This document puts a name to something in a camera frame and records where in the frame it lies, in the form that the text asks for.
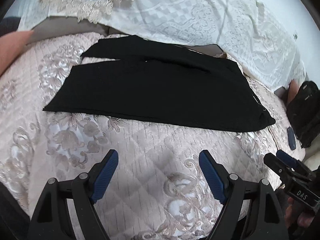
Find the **folded black trousers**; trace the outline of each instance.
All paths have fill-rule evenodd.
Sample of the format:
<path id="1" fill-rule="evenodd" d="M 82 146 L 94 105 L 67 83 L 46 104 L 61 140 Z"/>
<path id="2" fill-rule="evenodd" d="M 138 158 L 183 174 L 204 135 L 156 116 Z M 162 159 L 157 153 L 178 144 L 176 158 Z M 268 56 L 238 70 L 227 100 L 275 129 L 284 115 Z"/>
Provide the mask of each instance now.
<path id="1" fill-rule="evenodd" d="M 136 36 L 99 40 L 44 111 L 248 132 L 275 123 L 237 64 Z"/>

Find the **white wall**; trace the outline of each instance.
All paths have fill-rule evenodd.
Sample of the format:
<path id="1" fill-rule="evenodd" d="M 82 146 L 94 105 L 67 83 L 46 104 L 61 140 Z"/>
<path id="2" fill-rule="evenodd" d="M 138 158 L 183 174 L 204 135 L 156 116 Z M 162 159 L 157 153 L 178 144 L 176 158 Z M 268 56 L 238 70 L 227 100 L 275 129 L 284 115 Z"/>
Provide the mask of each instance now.
<path id="1" fill-rule="evenodd" d="M 262 1 L 293 36 L 305 64 L 309 79 L 320 87 L 320 31 L 300 0 Z"/>

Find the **blue pad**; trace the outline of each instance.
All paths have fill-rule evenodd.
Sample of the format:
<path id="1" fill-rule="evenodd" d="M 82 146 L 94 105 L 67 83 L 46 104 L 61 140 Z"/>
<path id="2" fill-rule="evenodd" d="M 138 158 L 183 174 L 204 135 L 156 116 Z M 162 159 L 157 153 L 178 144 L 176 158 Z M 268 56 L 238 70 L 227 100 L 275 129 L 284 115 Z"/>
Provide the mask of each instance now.
<path id="1" fill-rule="evenodd" d="M 108 159 L 106 165 L 102 168 L 100 174 L 93 184 L 93 193 L 91 200 L 96 203 L 101 199 L 107 190 L 113 174 L 119 163 L 119 156 L 117 151 L 113 151 L 111 157 Z"/>
<path id="2" fill-rule="evenodd" d="M 278 150 L 276 156 L 290 168 L 297 168 L 298 161 L 295 158 L 292 158 L 289 154 L 285 153 L 283 150 Z"/>
<path id="3" fill-rule="evenodd" d="M 214 198 L 224 205 L 227 201 L 227 197 L 224 195 L 223 182 L 204 151 L 199 154 L 199 165 Z"/>

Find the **silver screw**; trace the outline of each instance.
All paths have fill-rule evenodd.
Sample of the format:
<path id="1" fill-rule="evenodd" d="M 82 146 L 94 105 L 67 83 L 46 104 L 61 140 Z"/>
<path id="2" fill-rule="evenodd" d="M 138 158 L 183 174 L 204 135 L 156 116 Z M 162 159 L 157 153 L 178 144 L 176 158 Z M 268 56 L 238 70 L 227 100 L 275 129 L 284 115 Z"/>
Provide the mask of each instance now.
<path id="1" fill-rule="evenodd" d="M 262 179 L 262 184 L 263 185 L 269 185 L 269 181 L 267 179 Z"/>
<path id="2" fill-rule="evenodd" d="M 56 179 L 55 178 L 50 178 L 50 179 L 48 179 L 48 183 L 49 184 L 53 184 L 53 183 L 55 183 L 56 182 Z"/>
<path id="3" fill-rule="evenodd" d="M 87 177 L 88 177 L 88 173 L 85 173 L 85 172 L 79 175 L 80 179 L 86 179 Z"/>
<path id="4" fill-rule="evenodd" d="M 232 179 L 232 180 L 237 180 L 238 178 L 239 178 L 239 177 L 238 177 L 237 174 L 234 174 L 234 173 L 230 174 L 230 179 Z"/>

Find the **blue gripper pad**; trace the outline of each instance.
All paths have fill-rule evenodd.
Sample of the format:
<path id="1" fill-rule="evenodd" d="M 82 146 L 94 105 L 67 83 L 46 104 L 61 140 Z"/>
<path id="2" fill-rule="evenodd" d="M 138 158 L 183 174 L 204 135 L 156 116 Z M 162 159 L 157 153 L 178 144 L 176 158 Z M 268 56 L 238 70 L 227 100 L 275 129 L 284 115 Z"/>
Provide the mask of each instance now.
<path id="1" fill-rule="evenodd" d="M 107 190 L 107 187 L 111 181 L 113 174 L 119 163 L 119 156 L 117 151 L 113 151 L 111 157 L 108 159 L 106 165 L 102 168 L 97 179 L 93 184 L 93 193 L 91 200 L 96 203 L 101 199 Z"/>
<path id="2" fill-rule="evenodd" d="M 224 205 L 227 197 L 224 195 L 223 182 L 203 151 L 199 154 L 199 165 L 214 198 Z"/>
<path id="3" fill-rule="evenodd" d="M 295 169 L 298 166 L 298 161 L 295 158 L 292 158 L 289 154 L 285 153 L 283 150 L 278 150 L 276 156 L 290 168 Z"/>

